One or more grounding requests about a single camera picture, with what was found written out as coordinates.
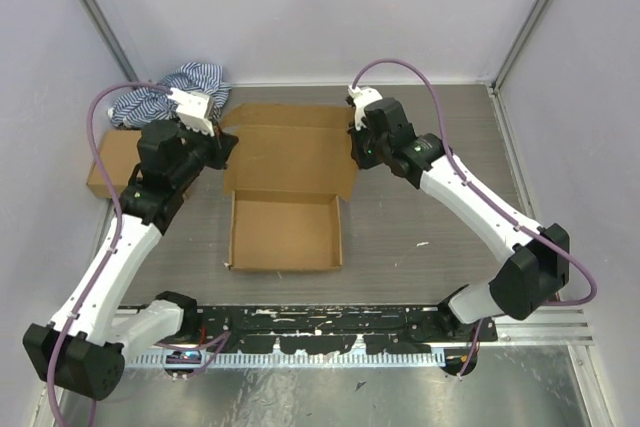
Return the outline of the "blue white striped cloth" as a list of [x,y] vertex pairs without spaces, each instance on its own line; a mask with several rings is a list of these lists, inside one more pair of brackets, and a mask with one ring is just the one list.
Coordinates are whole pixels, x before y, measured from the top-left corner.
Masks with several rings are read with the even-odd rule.
[[[185,92],[200,92],[214,101],[213,118],[219,121],[232,85],[224,80],[224,69],[213,63],[188,62],[167,74],[159,85]],[[141,129],[154,120],[175,118],[177,104],[166,94],[149,88],[137,88],[118,97],[108,110],[116,129]]]

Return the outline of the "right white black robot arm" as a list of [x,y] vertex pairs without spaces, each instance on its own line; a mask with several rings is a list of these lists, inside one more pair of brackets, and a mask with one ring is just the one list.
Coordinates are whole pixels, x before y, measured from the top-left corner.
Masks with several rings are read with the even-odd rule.
[[436,135],[416,135],[396,99],[364,89],[351,92],[347,102],[354,111],[349,135],[358,168],[386,165],[453,212],[500,264],[494,278],[465,285],[438,304],[434,324],[447,339],[466,339],[483,318],[524,320],[567,284],[569,262],[560,254],[569,247],[565,229],[544,228],[510,206]]

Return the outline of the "brown cardboard box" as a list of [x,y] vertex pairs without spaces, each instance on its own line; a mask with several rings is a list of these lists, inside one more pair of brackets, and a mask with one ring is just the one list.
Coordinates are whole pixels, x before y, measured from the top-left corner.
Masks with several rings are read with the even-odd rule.
[[[140,130],[110,130],[105,133],[100,143],[100,158],[118,195],[128,185],[134,167],[140,161],[137,150],[140,138]],[[86,185],[96,198],[111,198],[96,164],[91,167]]]

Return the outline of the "aluminium front rail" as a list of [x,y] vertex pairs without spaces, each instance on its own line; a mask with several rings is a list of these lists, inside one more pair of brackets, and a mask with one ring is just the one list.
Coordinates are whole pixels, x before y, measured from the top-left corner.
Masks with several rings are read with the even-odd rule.
[[[92,306],[85,313],[78,314],[67,333],[62,331],[66,316],[59,314],[43,327],[32,326],[30,336],[37,343],[52,348],[57,339],[65,344],[73,341],[89,349],[103,349],[130,358],[134,353],[143,351],[167,337],[175,334],[190,335],[196,324],[198,306],[190,298],[154,300],[148,306],[126,314],[114,310],[107,314],[99,313]],[[498,340],[509,342],[517,340],[532,343],[589,342],[592,339],[586,320],[579,309],[542,308],[528,319],[518,321],[507,316],[491,317]],[[228,333],[213,340],[227,341]],[[437,345],[464,345],[462,343],[436,343]]]

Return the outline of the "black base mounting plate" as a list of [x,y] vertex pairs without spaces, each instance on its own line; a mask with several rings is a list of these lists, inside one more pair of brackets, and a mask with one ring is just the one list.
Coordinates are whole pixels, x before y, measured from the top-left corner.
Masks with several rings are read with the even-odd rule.
[[228,333],[222,351],[287,355],[345,354],[358,340],[365,353],[428,353],[436,343],[495,342],[491,318],[481,327],[462,325],[422,305],[217,305],[198,309],[191,334],[175,334],[160,345],[195,344],[208,350]]

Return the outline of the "left aluminium frame post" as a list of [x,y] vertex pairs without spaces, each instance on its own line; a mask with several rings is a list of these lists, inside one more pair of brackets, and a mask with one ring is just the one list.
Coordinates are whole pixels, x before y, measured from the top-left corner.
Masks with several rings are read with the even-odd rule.
[[79,2],[125,79],[130,82],[138,81],[139,77],[99,2],[97,0],[79,0]]

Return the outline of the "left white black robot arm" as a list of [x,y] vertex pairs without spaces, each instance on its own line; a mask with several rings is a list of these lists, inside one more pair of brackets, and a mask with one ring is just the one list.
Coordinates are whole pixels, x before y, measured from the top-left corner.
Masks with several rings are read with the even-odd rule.
[[170,121],[146,125],[138,162],[115,206],[115,217],[94,260],[46,325],[30,325],[23,346],[53,394],[63,388],[94,401],[109,397],[127,362],[171,339],[194,341],[202,327],[195,299],[164,291],[132,318],[113,319],[139,267],[158,245],[200,173],[223,170],[239,139],[204,134]]

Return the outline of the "right aluminium frame post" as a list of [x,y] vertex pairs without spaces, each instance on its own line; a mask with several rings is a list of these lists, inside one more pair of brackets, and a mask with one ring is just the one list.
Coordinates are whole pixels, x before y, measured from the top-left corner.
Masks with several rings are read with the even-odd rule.
[[553,0],[534,0],[490,87],[498,95]]

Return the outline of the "aluminium frame post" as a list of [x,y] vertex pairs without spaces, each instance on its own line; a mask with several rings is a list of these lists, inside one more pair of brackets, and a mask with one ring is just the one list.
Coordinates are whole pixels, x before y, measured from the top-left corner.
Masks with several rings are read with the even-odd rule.
[[498,95],[553,0],[534,0],[490,87]]
[[99,2],[97,0],[79,0],[79,2],[125,79],[130,82],[138,81],[139,77]]

